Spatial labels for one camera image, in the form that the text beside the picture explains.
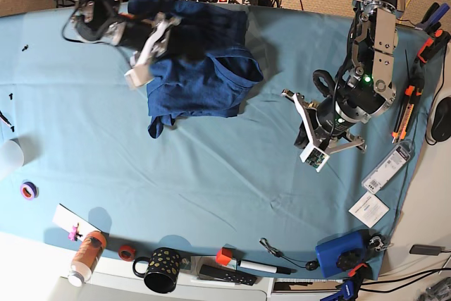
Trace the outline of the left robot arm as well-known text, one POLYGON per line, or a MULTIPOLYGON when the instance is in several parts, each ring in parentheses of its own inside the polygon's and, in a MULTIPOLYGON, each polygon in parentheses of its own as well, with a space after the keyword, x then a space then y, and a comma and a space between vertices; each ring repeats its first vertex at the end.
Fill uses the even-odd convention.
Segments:
POLYGON ((396 21, 405 10, 405 0, 353 0, 354 18, 347 35, 345 60, 335 75, 326 70, 312 74, 320 103, 306 102, 300 93, 282 95, 297 106, 302 122, 295 146, 304 152, 312 147, 331 153, 339 140, 342 148, 365 151, 365 141, 350 129, 385 113, 394 103, 394 50, 396 21))

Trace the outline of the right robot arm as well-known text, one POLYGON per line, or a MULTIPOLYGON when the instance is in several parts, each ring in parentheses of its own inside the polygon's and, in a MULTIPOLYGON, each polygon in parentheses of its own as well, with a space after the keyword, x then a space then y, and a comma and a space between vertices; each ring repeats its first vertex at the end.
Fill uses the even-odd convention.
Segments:
POLYGON ((61 29, 67 42, 105 44, 117 50, 126 48, 144 63, 176 56, 177 16, 163 12, 165 0, 155 0, 149 10, 137 15, 121 13, 121 0, 75 0, 69 19, 61 29))

